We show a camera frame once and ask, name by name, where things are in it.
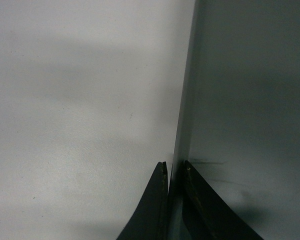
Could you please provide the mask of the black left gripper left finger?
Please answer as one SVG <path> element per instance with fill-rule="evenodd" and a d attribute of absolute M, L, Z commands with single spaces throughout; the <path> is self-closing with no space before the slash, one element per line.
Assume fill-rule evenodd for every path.
<path fill-rule="evenodd" d="M 143 195 L 119 240 L 165 240 L 167 238 L 168 170 L 158 162 Z"/>

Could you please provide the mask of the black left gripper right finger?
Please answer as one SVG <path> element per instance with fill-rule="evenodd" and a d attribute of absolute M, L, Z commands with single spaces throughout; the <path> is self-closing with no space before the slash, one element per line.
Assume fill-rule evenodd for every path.
<path fill-rule="evenodd" d="M 195 167 L 185 161 L 182 218 L 193 240 L 261 240 L 214 191 Z"/>

